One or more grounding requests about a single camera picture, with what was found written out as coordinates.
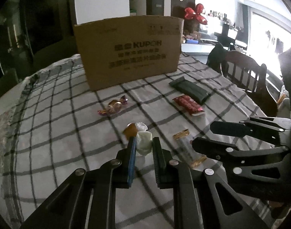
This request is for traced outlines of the clear long snack bar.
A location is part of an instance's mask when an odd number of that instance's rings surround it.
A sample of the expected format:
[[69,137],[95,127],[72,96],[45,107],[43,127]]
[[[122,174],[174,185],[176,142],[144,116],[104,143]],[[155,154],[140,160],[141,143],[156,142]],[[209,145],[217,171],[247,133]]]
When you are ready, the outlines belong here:
[[173,139],[178,146],[177,151],[191,168],[200,166],[207,159],[205,155],[200,154],[193,149],[193,136],[188,129],[173,135]]

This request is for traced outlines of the red balloon decoration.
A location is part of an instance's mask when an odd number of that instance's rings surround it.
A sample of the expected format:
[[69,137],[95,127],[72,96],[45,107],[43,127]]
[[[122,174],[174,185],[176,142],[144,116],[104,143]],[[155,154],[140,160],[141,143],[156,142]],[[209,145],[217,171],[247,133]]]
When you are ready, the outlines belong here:
[[184,19],[185,20],[196,20],[199,24],[207,25],[207,19],[202,15],[204,6],[198,3],[195,8],[186,7],[184,9]]

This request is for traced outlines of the floral table runner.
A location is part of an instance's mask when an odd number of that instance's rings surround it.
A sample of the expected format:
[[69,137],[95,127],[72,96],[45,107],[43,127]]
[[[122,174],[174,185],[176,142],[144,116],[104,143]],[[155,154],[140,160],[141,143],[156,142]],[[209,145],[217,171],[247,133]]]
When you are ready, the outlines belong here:
[[12,110],[8,110],[0,115],[0,176],[3,174],[3,155],[7,142],[8,127],[10,125],[12,116]]

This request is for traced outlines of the red snack packet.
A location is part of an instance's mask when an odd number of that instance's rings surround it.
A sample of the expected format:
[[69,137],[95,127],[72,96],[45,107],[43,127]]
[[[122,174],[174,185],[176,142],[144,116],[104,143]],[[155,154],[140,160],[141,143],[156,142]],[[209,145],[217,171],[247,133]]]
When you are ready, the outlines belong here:
[[173,98],[173,101],[180,107],[183,107],[184,110],[191,116],[198,116],[205,113],[201,105],[195,102],[188,95],[181,95],[181,96],[175,97]]

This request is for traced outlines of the black garment on chair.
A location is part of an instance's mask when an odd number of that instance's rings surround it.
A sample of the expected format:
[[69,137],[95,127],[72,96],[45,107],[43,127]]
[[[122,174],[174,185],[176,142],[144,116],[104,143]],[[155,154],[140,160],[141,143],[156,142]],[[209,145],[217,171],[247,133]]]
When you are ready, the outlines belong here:
[[213,50],[210,52],[207,58],[207,65],[218,73],[221,72],[221,63],[226,57],[227,51],[224,49],[223,45],[219,42],[215,44]]

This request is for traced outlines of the dark green flat packet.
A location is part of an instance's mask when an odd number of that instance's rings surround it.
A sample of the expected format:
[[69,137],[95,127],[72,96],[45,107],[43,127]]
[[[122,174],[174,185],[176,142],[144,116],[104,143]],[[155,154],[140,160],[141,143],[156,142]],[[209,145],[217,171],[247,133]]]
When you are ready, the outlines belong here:
[[210,97],[208,91],[204,90],[195,83],[186,80],[184,77],[179,77],[178,79],[171,81],[169,85],[179,92],[190,96],[195,102],[200,105],[203,105]]

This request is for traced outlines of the grey checked tablecloth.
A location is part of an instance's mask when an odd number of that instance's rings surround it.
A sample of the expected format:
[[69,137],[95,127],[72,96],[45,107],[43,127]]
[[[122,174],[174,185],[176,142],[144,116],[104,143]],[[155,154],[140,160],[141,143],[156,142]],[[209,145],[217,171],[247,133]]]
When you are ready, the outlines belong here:
[[[169,83],[179,77],[206,89],[205,113],[190,116],[173,98]],[[101,116],[114,99],[128,104]],[[268,143],[246,136],[215,135],[210,123],[239,122],[263,116],[262,110],[233,83],[193,57],[181,55],[177,71],[91,92],[80,56],[39,72],[25,86],[9,125],[4,154],[3,194],[8,223],[18,228],[77,168],[94,170],[125,148],[123,130],[129,123],[145,123],[163,148],[176,157],[176,133],[232,143],[241,150],[267,149]]]

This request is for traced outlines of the brown round pastry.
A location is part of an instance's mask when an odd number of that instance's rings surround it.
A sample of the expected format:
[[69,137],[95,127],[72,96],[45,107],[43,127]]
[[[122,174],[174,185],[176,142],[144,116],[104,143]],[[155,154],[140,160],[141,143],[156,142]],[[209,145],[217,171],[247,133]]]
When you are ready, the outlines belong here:
[[129,141],[131,137],[136,137],[137,132],[139,131],[147,131],[148,127],[145,123],[137,122],[130,123],[123,131],[123,135]]

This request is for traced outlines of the brown cardboard box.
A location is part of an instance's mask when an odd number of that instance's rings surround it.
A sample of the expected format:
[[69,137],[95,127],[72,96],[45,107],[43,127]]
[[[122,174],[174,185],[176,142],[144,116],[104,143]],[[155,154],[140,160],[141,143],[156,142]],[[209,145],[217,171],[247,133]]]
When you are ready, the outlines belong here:
[[175,72],[184,20],[160,15],[110,18],[75,25],[89,88],[102,90]]

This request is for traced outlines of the dark chair back left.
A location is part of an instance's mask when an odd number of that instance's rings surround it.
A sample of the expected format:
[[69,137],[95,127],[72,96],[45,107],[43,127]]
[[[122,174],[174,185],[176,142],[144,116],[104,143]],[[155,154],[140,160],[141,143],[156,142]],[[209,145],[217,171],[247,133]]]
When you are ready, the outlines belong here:
[[0,78],[0,98],[19,83],[15,72],[8,72]]

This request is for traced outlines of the white low tv cabinet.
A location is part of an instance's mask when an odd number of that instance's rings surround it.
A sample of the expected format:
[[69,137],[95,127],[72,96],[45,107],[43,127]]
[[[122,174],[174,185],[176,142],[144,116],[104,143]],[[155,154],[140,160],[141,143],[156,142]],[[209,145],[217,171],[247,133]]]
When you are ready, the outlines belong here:
[[186,39],[185,42],[181,44],[181,51],[183,53],[208,55],[217,43],[217,40],[211,39]]

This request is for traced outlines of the pale green sweet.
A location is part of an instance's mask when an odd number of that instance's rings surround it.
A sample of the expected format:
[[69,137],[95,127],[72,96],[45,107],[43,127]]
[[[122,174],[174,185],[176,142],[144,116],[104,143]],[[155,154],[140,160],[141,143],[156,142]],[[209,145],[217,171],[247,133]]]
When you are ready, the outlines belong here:
[[146,156],[152,151],[152,133],[149,131],[139,131],[136,135],[137,152]]

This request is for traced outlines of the wooden dining chair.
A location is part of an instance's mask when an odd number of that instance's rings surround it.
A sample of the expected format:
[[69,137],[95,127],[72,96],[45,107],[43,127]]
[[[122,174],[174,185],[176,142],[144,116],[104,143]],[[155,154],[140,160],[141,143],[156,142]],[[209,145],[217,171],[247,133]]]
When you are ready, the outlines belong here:
[[268,117],[275,117],[278,112],[276,100],[266,84],[267,67],[258,65],[254,59],[238,51],[228,51],[221,62],[221,71],[238,88],[257,104]]

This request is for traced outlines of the gold wrapped candy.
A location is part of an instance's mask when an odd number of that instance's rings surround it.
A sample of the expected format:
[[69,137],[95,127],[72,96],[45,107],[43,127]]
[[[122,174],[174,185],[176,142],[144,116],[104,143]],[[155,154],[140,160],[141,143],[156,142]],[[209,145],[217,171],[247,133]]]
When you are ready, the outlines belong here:
[[126,96],[122,96],[118,100],[114,99],[110,101],[105,109],[98,111],[98,114],[101,116],[116,114],[122,109],[122,106],[125,106],[126,104],[128,104],[128,99]]

